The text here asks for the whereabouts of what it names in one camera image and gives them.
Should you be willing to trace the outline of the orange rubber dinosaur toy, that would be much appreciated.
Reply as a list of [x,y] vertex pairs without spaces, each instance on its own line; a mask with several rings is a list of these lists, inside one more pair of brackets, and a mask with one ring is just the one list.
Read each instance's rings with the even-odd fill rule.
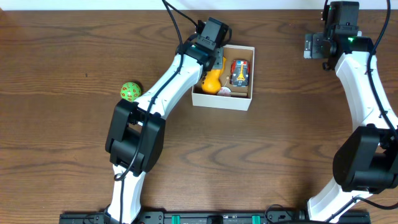
[[201,83],[201,89],[204,93],[215,95],[221,90],[220,76],[224,73],[226,57],[223,57],[221,69],[212,69],[206,73]]

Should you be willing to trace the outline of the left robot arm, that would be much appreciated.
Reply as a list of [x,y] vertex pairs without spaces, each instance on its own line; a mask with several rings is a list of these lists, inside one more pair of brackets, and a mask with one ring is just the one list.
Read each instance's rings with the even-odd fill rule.
[[163,149],[165,120],[189,88],[223,65],[222,47],[186,43],[152,88],[133,102],[117,103],[105,144],[114,171],[113,197],[105,212],[110,223],[136,219],[145,176]]

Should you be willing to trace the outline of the wooden pig rattle drum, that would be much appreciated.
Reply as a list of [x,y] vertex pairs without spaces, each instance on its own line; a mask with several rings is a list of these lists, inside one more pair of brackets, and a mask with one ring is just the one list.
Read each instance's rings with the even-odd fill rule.
[[217,92],[218,96],[230,96],[230,97],[237,97],[237,98],[246,98],[248,94],[246,92],[233,92],[231,91],[226,84],[230,81],[230,77],[226,77],[226,82],[224,86]]

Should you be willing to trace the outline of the red grey toy car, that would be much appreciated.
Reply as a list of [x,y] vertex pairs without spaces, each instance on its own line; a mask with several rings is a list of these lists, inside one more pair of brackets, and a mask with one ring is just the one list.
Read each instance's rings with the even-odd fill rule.
[[247,60],[233,60],[231,65],[230,84],[243,87],[249,83],[249,62]]

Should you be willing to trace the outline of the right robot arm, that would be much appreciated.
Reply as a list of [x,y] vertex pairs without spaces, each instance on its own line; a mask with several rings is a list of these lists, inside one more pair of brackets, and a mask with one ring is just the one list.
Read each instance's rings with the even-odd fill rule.
[[305,36],[304,57],[325,58],[343,85],[353,132],[333,158],[333,177],[307,202],[308,219],[337,223],[358,201],[397,187],[397,115],[377,71],[372,40],[358,34]]

